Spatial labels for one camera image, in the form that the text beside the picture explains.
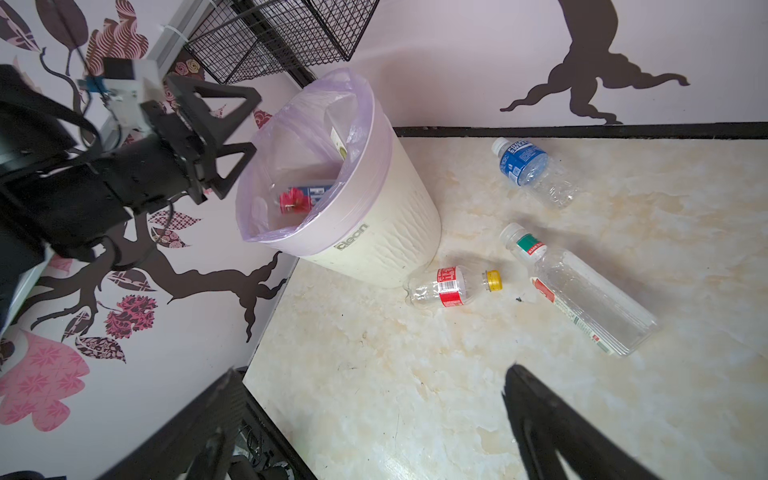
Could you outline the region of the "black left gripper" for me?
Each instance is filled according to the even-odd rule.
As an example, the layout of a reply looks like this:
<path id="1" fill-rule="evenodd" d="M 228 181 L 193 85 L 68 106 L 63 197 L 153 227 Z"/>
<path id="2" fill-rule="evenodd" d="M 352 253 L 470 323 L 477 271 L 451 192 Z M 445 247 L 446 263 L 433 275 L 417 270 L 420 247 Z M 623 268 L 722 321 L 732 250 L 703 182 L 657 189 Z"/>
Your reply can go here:
<path id="1" fill-rule="evenodd" d="M 168 76 L 166 85 L 179 115 L 206 144 L 220 148 L 202 159 L 204 143 L 182 117 L 165 112 L 156 101 L 141 104 L 151 133 L 95 161 L 96 172 L 135 213 L 154 212 L 183 196 L 200 204 L 204 190 L 224 199 L 257 152 L 250 142 L 224 145 L 261 103 L 256 89 L 179 75 Z M 237 162 L 222 175 L 218 160 L 236 155 Z M 201 159 L 202 180 L 197 169 Z"/>

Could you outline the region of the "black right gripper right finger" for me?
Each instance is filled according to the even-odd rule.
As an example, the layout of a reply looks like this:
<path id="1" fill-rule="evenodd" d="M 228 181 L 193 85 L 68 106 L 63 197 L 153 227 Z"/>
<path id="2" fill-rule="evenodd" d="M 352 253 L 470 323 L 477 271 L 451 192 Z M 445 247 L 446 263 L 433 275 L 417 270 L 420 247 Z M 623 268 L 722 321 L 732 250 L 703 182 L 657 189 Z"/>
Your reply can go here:
<path id="1" fill-rule="evenodd" d="M 530 479 L 565 479 L 567 463 L 581 479 L 657 476 L 579 415 L 525 366 L 506 373 L 502 398 Z"/>

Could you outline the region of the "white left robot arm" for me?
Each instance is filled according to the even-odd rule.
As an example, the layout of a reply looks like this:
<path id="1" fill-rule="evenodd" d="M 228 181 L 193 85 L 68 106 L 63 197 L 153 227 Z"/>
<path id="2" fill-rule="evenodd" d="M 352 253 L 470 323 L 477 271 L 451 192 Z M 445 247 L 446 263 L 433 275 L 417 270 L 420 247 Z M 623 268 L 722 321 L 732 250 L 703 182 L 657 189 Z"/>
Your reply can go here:
<path id="1" fill-rule="evenodd" d="M 171 77 L 179 109 L 144 102 L 147 137 L 114 149 L 100 139 L 74 152 L 69 127 L 92 131 L 81 113 L 34 91 L 10 65 L 1 69 L 1 324 L 16 317 L 13 297 L 48 251 L 82 262 L 109 229 L 134 216 L 224 198 L 254 157 L 231 135 L 261 103 L 250 87 Z"/>

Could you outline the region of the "clear square bottle white label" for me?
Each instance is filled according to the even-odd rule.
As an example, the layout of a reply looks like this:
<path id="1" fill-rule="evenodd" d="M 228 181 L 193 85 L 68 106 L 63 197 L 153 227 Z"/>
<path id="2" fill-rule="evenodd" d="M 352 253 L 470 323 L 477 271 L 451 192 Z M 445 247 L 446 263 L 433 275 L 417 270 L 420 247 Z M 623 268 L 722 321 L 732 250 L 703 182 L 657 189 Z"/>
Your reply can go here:
<path id="1" fill-rule="evenodd" d="M 340 158 L 345 161 L 348 157 L 348 151 L 346 148 L 346 144 L 342 137 L 339 135 L 337 129 L 334 126 L 331 126 L 330 128 L 330 139 L 334 146 L 334 148 L 337 150 Z"/>

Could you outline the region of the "fiji bottle blue label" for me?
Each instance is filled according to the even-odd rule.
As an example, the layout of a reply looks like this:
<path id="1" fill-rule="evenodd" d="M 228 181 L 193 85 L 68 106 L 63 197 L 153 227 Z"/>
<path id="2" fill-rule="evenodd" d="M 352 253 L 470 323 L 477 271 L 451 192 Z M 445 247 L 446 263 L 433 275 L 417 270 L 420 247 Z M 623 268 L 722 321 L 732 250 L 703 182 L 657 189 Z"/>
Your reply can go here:
<path id="1" fill-rule="evenodd" d="M 332 185 L 292 186 L 278 196 L 282 214 L 308 214 L 332 188 Z"/>

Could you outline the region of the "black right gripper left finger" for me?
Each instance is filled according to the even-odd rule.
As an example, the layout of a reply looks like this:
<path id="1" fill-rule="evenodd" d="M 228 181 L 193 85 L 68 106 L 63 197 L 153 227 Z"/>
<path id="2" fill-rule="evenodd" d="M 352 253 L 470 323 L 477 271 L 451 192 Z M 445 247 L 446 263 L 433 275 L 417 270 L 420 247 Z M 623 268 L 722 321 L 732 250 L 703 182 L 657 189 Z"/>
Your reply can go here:
<path id="1" fill-rule="evenodd" d="M 242 375 L 228 370 L 103 479 L 223 479 L 245 412 Z"/>

